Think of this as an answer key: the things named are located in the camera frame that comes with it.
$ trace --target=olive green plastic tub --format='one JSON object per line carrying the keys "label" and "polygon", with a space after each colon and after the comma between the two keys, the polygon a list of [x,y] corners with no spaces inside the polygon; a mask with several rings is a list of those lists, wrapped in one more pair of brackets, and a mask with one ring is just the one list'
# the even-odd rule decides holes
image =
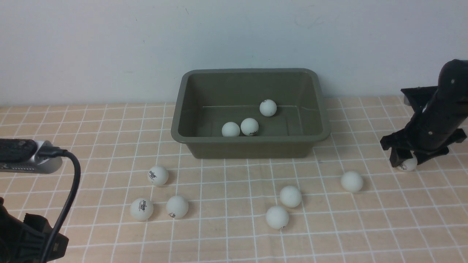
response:
{"label": "olive green plastic tub", "polygon": [[[264,117],[262,101],[278,105]],[[259,123],[256,136],[223,137],[226,122]],[[182,77],[171,135],[195,158],[302,158],[330,135],[317,74],[303,68],[194,70]]]}

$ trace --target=black cable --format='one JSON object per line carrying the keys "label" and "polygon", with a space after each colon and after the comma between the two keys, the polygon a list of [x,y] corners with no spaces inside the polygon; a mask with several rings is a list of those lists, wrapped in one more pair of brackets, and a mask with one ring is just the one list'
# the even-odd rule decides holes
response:
{"label": "black cable", "polygon": [[44,149],[38,152],[40,156],[45,156],[45,157],[62,156],[62,157],[69,158],[73,163],[73,167],[75,169],[75,175],[73,177],[72,188],[70,189],[70,193],[68,194],[68,198],[65,201],[65,205],[62,209],[62,212],[58,216],[57,221],[55,222],[54,228],[52,229],[52,232],[49,236],[49,239],[46,242],[44,251],[41,256],[40,263],[47,262],[47,257],[52,249],[55,238],[57,237],[57,234],[59,233],[63,223],[65,222],[66,216],[68,215],[68,212],[70,211],[70,208],[72,207],[73,201],[75,200],[76,193],[78,192],[78,187],[80,185],[80,177],[81,177],[80,162],[78,161],[78,158],[76,158],[76,156],[73,155],[73,153],[67,150],[59,149],[58,147],[43,147],[43,148]]}

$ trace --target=ping pong ball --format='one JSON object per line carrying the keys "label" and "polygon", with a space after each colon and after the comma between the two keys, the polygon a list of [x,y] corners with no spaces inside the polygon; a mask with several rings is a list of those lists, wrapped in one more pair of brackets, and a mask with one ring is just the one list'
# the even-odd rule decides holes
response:
{"label": "ping pong ball", "polygon": [[166,210],[170,217],[182,218],[189,210],[189,202],[182,196],[173,196],[167,202]]}
{"label": "ping pong ball", "polygon": [[241,123],[241,131],[245,136],[254,136],[258,132],[258,122],[252,118],[243,120]]}
{"label": "ping pong ball", "polygon": [[297,189],[297,187],[288,185],[281,189],[281,192],[279,193],[279,200],[281,200],[285,206],[294,208],[302,201],[302,195],[300,194],[300,191]]}
{"label": "ping pong ball", "polygon": [[361,190],[362,186],[364,185],[364,180],[362,179],[361,175],[357,172],[346,172],[341,177],[341,186],[351,193],[358,192]]}
{"label": "ping pong ball", "polygon": [[281,206],[272,206],[266,212],[266,223],[276,230],[285,227],[289,222],[288,212]]}
{"label": "ping pong ball", "polygon": [[162,186],[169,178],[169,172],[162,166],[153,166],[148,172],[148,181],[152,185]]}
{"label": "ping pong ball", "polygon": [[237,137],[241,133],[241,129],[235,122],[228,122],[221,128],[221,134],[224,137]]}
{"label": "ping pong ball", "polygon": [[276,103],[272,100],[264,100],[260,104],[260,113],[265,117],[271,117],[276,113]]}
{"label": "ping pong ball", "polygon": [[416,169],[417,166],[417,159],[416,156],[413,155],[413,158],[405,160],[398,166],[398,169],[403,172],[411,172],[412,170]]}
{"label": "ping pong ball", "polygon": [[130,214],[138,221],[146,221],[153,214],[154,206],[151,200],[138,198],[130,206]]}

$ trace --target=white wall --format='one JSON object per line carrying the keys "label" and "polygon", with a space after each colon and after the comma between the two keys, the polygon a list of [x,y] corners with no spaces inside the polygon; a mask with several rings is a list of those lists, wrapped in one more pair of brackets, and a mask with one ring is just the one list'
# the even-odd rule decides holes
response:
{"label": "white wall", "polygon": [[435,85],[467,0],[0,0],[0,104],[175,101],[202,68],[306,67],[326,96]]}

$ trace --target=white ping pong ball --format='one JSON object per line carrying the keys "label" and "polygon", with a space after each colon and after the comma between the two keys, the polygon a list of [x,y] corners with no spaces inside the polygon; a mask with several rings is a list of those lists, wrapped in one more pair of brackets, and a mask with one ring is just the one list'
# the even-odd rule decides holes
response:
{"label": "white ping pong ball", "polygon": [[153,166],[148,172],[148,181],[152,185],[162,186],[169,178],[169,172],[162,166]]}
{"label": "white ping pong ball", "polygon": [[173,196],[167,202],[166,210],[170,217],[182,218],[189,210],[189,202],[182,196]]}
{"label": "white ping pong ball", "polygon": [[294,208],[302,201],[302,195],[297,187],[288,185],[281,189],[279,200],[281,200],[285,206]]}
{"label": "white ping pong ball", "polygon": [[359,192],[363,185],[364,180],[362,179],[362,176],[357,172],[346,172],[341,177],[341,186],[343,186],[343,188],[348,192]]}
{"label": "white ping pong ball", "polygon": [[260,104],[260,113],[265,117],[271,117],[276,113],[276,103],[272,100],[264,100]]}
{"label": "white ping pong ball", "polygon": [[403,172],[411,172],[412,170],[416,169],[416,166],[417,166],[417,159],[413,155],[413,158],[405,160],[397,168]]}
{"label": "white ping pong ball", "polygon": [[272,206],[266,212],[266,223],[276,230],[285,227],[289,222],[288,212],[281,206]]}
{"label": "white ping pong ball", "polygon": [[138,198],[130,205],[130,214],[138,221],[146,221],[153,214],[154,205],[151,200]]}

